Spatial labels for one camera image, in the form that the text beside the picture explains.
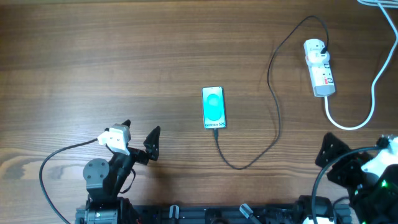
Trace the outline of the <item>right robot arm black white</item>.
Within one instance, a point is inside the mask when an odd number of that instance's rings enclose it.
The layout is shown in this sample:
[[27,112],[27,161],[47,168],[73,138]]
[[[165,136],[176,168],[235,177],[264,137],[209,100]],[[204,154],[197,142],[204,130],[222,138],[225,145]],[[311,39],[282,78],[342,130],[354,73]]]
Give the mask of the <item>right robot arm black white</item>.
[[360,223],[397,223],[397,136],[382,135],[375,146],[351,149],[326,133],[315,164],[321,171],[312,194],[301,198],[302,223],[335,223],[327,198],[317,197],[323,176],[347,190],[349,206]]

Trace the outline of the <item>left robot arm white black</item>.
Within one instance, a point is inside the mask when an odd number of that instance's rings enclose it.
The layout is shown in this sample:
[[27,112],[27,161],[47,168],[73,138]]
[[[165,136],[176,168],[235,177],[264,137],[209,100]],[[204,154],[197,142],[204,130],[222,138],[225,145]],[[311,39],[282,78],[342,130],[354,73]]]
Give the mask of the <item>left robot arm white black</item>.
[[100,145],[113,154],[109,161],[93,159],[83,169],[88,199],[75,214],[75,223],[142,223],[140,214],[128,198],[129,189],[122,189],[127,177],[135,174],[134,164],[146,165],[159,158],[160,126],[146,137],[144,150],[129,147],[131,121],[114,124],[97,137]]

